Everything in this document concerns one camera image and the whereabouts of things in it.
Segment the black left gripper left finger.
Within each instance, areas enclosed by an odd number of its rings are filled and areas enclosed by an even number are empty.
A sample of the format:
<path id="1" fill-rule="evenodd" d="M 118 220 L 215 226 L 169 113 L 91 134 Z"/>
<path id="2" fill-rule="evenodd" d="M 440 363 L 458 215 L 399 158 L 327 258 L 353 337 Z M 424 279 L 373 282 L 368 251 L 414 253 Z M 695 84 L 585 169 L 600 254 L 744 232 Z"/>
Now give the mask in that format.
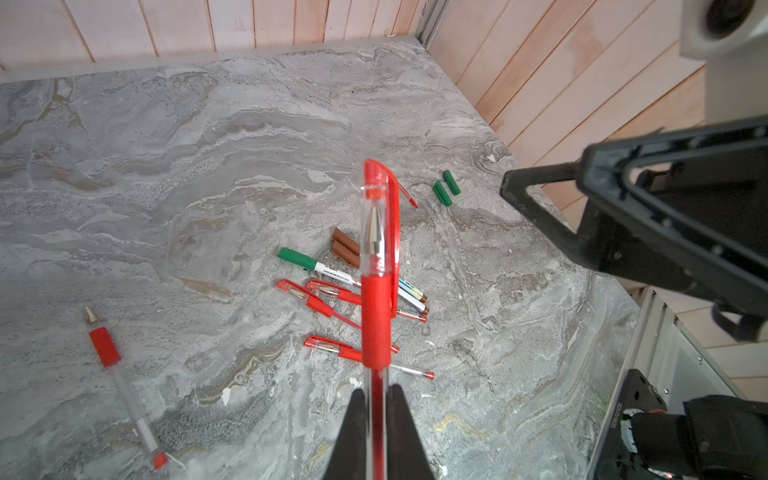
<path id="1" fill-rule="evenodd" d="M 324 480 L 366 478 L 366 427 L 366 397 L 362 389 L 356 389 L 351 395 Z"/>

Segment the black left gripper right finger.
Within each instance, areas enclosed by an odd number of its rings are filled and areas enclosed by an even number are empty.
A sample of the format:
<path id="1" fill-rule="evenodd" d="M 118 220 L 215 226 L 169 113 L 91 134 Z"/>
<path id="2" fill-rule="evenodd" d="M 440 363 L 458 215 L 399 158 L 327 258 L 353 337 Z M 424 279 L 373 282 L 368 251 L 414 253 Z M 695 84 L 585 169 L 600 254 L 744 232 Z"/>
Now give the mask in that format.
<path id="1" fill-rule="evenodd" d="M 430 463 L 399 384 L 386 397 L 387 475 L 394 480 L 434 480 Z"/>

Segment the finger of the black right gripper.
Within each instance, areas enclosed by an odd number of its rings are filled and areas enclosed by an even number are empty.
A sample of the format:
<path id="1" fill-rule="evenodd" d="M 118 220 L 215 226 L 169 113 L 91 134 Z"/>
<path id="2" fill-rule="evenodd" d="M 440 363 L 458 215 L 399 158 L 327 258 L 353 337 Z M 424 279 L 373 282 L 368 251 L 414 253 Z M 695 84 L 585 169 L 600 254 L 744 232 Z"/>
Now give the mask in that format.
<path id="1" fill-rule="evenodd" d="M 572 181 L 571 230 L 529 194 Z M 753 117 L 588 146 L 580 160 L 506 172 L 501 197 L 588 269 L 767 313 L 767 120 Z"/>

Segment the green marker cap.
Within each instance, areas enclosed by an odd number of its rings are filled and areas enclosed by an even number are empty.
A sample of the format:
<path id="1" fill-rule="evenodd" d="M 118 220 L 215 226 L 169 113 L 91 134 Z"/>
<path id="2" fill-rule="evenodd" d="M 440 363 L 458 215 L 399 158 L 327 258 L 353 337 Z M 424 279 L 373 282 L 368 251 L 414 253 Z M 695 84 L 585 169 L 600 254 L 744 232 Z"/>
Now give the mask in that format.
<path id="1" fill-rule="evenodd" d="M 444 171 L 443 171 L 443 173 L 442 173 L 442 176 L 443 176 L 443 179 L 444 179 L 444 181 L 445 181 L 445 182 L 446 182 L 446 184 L 448 185 L 448 187 L 449 187 L 449 189 L 450 189 L 451 193 L 452 193 L 453 195 L 455 195 L 455 196 L 458 196 L 458 195 L 460 195 L 460 194 L 461 194 L 461 192 L 462 192 L 462 190 L 461 190 L 461 188 L 459 187 L 459 185 L 458 185 L 458 183 L 457 183 L 457 181 L 456 181 L 455 177 L 454 177 L 454 176 L 453 176 L 453 174 L 451 173 L 451 171 L 450 171 L 450 170 L 444 170 Z"/>
<path id="2" fill-rule="evenodd" d="M 439 198 L 440 202 L 446 206 L 449 207 L 453 204 L 453 201 L 450 197 L 450 195 L 447 193 L 445 187 L 443 186 L 443 183 L 441 181 L 436 181 L 433 184 L 433 191 Z"/>

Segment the red pen cap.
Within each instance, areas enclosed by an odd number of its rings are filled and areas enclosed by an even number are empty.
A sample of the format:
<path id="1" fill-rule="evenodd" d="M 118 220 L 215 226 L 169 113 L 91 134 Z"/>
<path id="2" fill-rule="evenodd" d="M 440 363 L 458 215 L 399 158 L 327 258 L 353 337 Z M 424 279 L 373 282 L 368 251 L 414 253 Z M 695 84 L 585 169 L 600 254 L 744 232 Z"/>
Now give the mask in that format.
<path id="1" fill-rule="evenodd" d="M 402 193 L 402 195 L 407 199 L 407 201 L 412 205 L 415 209 L 419 208 L 418 203 L 416 200 L 412 197 L 412 195 L 408 192 L 408 190 L 403 186 L 402 184 L 399 184 L 399 190 Z"/>

